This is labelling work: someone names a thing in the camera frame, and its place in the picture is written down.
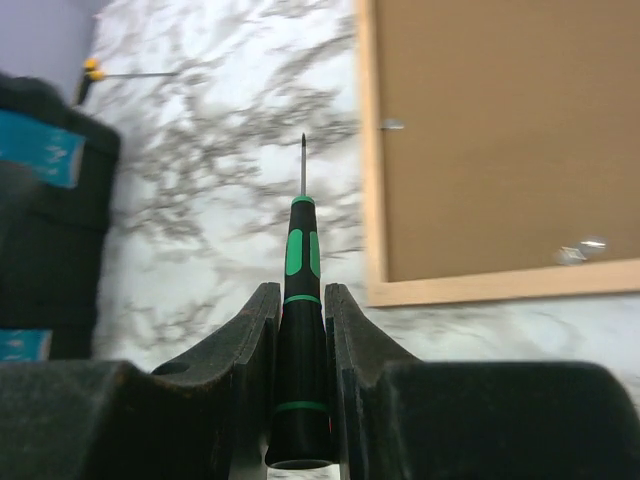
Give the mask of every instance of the marble pattern surface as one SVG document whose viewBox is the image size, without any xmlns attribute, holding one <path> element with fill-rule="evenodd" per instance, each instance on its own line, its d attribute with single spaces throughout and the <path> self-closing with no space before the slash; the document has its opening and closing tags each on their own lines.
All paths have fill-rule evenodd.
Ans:
<svg viewBox="0 0 640 480">
<path fill-rule="evenodd" d="M 86 106 L 124 139 L 100 357 L 152 369 L 233 317 L 259 283 L 281 281 L 303 131 L 323 280 L 366 305 L 354 3 L 116 0 L 101 12 L 93 55 L 105 70 L 178 74 L 104 81 Z M 591 360 L 640 401 L 638 296 L 366 313 L 426 360 Z"/>
</svg>

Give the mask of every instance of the screwdriver shaft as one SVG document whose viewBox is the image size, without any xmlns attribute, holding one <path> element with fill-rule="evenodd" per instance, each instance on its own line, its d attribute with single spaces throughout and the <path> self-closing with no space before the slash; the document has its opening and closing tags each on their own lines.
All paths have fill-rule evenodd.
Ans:
<svg viewBox="0 0 640 480">
<path fill-rule="evenodd" d="M 300 195 L 307 194 L 307 137 L 302 134 L 302 164 L 300 172 Z"/>
<path fill-rule="evenodd" d="M 168 73 L 110 73 L 106 74 L 104 78 L 144 78 L 144 77 L 175 77 L 178 72 Z"/>
</svg>

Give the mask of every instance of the blue sticker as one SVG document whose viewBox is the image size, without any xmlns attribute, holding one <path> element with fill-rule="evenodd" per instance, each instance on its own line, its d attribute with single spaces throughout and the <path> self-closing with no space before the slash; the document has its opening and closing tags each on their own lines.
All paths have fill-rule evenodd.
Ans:
<svg viewBox="0 0 640 480">
<path fill-rule="evenodd" d="M 37 362 L 49 358 L 51 330 L 0 329 L 0 362 Z"/>
<path fill-rule="evenodd" d="M 76 186 L 84 141 L 84 137 L 62 128 L 0 110 L 0 160 L 32 168 L 45 183 Z"/>
</svg>

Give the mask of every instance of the black and green handle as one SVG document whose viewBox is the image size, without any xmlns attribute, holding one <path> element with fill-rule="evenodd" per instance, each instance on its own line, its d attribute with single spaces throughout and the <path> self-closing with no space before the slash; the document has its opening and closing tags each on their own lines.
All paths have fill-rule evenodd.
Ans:
<svg viewBox="0 0 640 480">
<path fill-rule="evenodd" d="M 300 196 L 291 204 L 267 465 L 332 463 L 327 375 L 316 209 L 310 197 Z"/>
</svg>

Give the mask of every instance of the precision screwdriver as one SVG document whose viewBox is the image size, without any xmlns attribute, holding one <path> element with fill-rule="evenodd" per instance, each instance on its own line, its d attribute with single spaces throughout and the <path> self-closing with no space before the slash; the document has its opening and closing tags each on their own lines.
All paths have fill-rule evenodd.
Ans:
<svg viewBox="0 0 640 480">
<path fill-rule="evenodd" d="M 276 352 L 275 408 L 265 457 L 267 465 L 282 469 L 318 468 L 333 461 L 320 247 L 315 202 L 306 194 L 304 134 L 301 160 L 300 195 L 291 202 Z"/>
<path fill-rule="evenodd" d="M 109 78 L 131 79 L 149 77 L 175 77 L 179 72 L 154 72 L 154 73 L 105 73 L 100 70 L 100 62 L 95 58 L 89 58 L 84 62 L 82 80 L 76 94 L 76 105 L 82 105 L 87 99 L 89 89 L 95 82 L 101 82 Z"/>
</svg>

